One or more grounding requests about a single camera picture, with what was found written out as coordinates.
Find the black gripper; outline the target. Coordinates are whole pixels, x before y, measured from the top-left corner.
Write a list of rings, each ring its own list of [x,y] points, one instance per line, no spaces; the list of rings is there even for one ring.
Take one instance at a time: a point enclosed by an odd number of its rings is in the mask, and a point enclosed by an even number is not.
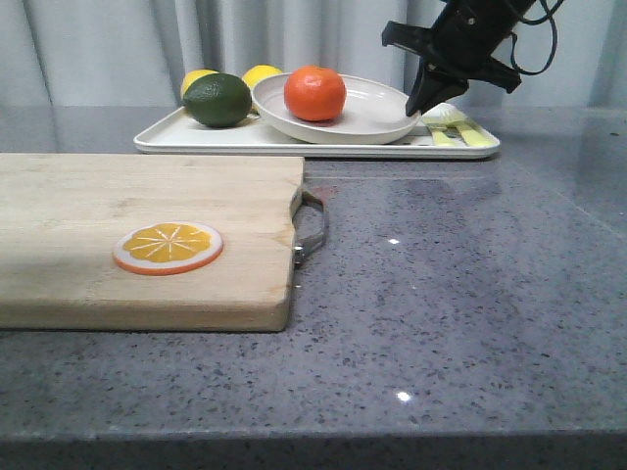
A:
[[[521,83],[520,73],[492,54],[531,6],[530,1],[450,1],[430,27],[389,21],[382,43],[420,57],[406,116],[424,115],[462,95],[470,80],[512,92]]]

